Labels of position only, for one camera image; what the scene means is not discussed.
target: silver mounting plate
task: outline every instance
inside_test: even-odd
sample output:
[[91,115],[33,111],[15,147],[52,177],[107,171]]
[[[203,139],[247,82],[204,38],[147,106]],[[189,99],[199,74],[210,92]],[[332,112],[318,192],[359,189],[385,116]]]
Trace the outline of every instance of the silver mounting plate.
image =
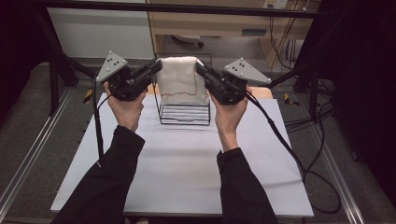
[[235,77],[247,80],[247,83],[251,82],[258,85],[271,83],[271,78],[266,77],[265,74],[261,73],[243,58],[226,65],[224,70]]
[[102,65],[102,68],[100,69],[100,72],[96,78],[96,82],[103,82],[104,80],[108,79],[113,74],[120,71],[121,68],[126,66],[127,63],[128,62],[119,55],[110,51]]

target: person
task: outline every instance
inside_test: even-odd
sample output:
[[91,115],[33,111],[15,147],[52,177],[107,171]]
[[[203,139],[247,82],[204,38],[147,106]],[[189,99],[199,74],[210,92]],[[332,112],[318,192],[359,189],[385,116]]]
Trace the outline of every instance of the person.
[[[107,83],[105,89],[109,95]],[[122,222],[126,196],[145,144],[135,133],[145,96],[143,92],[130,102],[108,98],[118,123],[111,146],[83,176],[52,224]],[[247,109],[248,99],[236,105],[221,105],[212,95],[211,99],[216,106],[215,121],[223,149],[217,156],[223,223],[277,223],[267,195],[237,143],[236,128]]]

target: black sweater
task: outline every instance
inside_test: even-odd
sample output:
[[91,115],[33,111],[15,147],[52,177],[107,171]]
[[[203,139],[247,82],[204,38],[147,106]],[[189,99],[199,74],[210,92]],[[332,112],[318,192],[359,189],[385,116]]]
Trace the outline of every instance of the black sweater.
[[[144,144],[139,135],[118,126],[110,149],[84,175],[51,223],[120,223]],[[277,223],[267,195],[241,148],[220,152],[218,165],[224,224]]]

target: white table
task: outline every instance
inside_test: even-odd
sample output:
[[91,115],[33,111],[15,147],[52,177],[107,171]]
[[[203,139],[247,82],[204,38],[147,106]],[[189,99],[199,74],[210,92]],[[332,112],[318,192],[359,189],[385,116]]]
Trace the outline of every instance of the white table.
[[[262,106],[289,142],[276,100]],[[146,140],[124,212],[145,216],[209,217],[221,214],[220,179],[216,156],[221,144],[211,106],[210,126],[161,125],[153,95],[144,101],[137,132]],[[117,125],[107,104],[101,107],[104,148],[109,148]],[[289,152],[280,144],[262,112],[249,104],[238,127],[238,143],[259,178],[278,217],[312,217],[300,174]],[[57,212],[79,180],[98,159],[92,118],[75,158],[53,202]]]

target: wall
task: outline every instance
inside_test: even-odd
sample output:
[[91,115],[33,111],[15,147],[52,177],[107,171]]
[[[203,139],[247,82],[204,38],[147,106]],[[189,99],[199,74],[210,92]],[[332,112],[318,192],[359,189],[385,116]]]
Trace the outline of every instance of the wall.
[[147,12],[49,8],[49,14],[69,57],[105,58],[110,50],[126,59],[154,56]]

